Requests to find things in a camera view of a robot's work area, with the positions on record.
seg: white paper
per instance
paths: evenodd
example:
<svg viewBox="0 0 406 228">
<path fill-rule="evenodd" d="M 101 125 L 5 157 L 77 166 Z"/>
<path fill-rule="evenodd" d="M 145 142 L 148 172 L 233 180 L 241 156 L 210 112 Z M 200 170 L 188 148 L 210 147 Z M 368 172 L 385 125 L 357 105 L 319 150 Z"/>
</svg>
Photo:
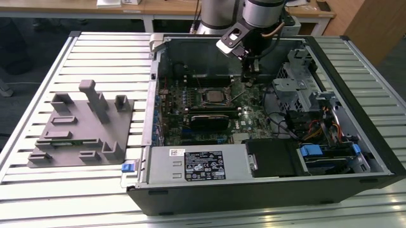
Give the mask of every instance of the white paper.
<svg viewBox="0 0 406 228">
<path fill-rule="evenodd" d="M 301 5 L 307 5 L 308 2 L 305 0 L 295 0 L 295 1 L 288 1 L 285 3 L 285 6 L 301 6 Z"/>
<path fill-rule="evenodd" d="M 97 0 L 97 8 L 118 8 L 121 0 Z"/>
</svg>

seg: wooden desk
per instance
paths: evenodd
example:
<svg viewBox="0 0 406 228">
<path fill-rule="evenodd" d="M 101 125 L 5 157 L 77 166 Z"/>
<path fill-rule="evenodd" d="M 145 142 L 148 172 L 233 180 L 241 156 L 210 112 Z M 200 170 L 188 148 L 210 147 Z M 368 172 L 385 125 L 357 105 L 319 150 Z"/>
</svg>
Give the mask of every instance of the wooden desk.
<svg viewBox="0 0 406 228">
<path fill-rule="evenodd" d="M 140 5 L 122 4 L 120 8 L 97 9 L 96 0 L 0 0 L 1 17 L 141 19 L 145 32 L 153 32 L 153 19 L 192 20 L 196 1 L 142 0 Z M 300 23 L 315 23 L 311 35 L 321 35 L 335 13 L 303 7 L 288 7 Z"/>
</svg>

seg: motherboard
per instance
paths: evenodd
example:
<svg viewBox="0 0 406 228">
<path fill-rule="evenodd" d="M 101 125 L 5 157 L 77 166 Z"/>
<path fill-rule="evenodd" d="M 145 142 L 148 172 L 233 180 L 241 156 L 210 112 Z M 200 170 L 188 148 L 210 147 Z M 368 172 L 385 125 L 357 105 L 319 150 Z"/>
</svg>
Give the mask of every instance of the motherboard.
<svg viewBox="0 0 406 228">
<path fill-rule="evenodd" d="M 188 74 L 160 81 L 164 145 L 238 144 L 272 137 L 262 109 L 265 84 L 240 76 Z"/>
</svg>

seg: table surface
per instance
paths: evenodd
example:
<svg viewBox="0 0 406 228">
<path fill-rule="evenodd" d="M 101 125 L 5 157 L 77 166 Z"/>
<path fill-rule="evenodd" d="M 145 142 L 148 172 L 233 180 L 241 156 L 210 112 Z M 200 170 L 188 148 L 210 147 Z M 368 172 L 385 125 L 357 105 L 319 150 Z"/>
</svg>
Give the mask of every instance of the table surface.
<svg viewBox="0 0 406 228">
<path fill-rule="evenodd" d="M 97 9 L 97 0 L 1 0 L 0 11 L 26 11 L 51 13 L 105 13 L 105 14 L 158 14 L 193 15 L 196 0 L 142 0 L 138 5 L 122 4 L 120 8 Z M 311 7 L 288 7 L 288 12 L 296 17 L 333 18 L 333 12 L 320 11 L 316 0 L 311 0 Z"/>
<path fill-rule="evenodd" d="M 144 86 L 149 81 L 149 34 L 82 32 L 67 38 L 38 88 L 22 121 L 0 154 L 1 228 L 25 227 L 281 227 L 283 228 L 404 228 L 406 180 L 383 189 L 367 190 L 327 205 L 224 211 L 174 216 L 145 216 L 120 186 L 121 166 L 76 166 L 30 169 L 29 151 L 53 110 L 54 92 L 85 100 L 77 86 L 94 80 L 105 99 L 126 95 L 137 100 L 126 145 L 126 158 L 140 157 L 146 103 Z M 406 105 L 376 72 L 364 66 L 359 53 L 339 38 L 316 38 L 348 89 L 373 122 L 384 140 L 406 166 Z M 331 91 L 321 71 L 320 82 Z"/>
</svg>

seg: yellow wire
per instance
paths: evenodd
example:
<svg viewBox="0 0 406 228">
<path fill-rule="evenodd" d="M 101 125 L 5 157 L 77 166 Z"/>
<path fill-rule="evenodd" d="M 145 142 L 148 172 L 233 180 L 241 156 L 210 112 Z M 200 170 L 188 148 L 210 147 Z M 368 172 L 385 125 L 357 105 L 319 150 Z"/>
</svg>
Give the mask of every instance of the yellow wire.
<svg viewBox="0 0 406 228">
<path fill-rule="evenodd" d="M 307 136 L 303 140 L 305 141 L 307 139 L 315 137 L 319 133 L 321 132 L 321 129 L 319 128 L 309 136 Z"/>
<path fill-rule="evenodd" d="M 336 137 L 337 137 L 337 141 L 340 141 L 340 127 L 336 124 L 332 124 L 336 127 Z"/>
</svg>

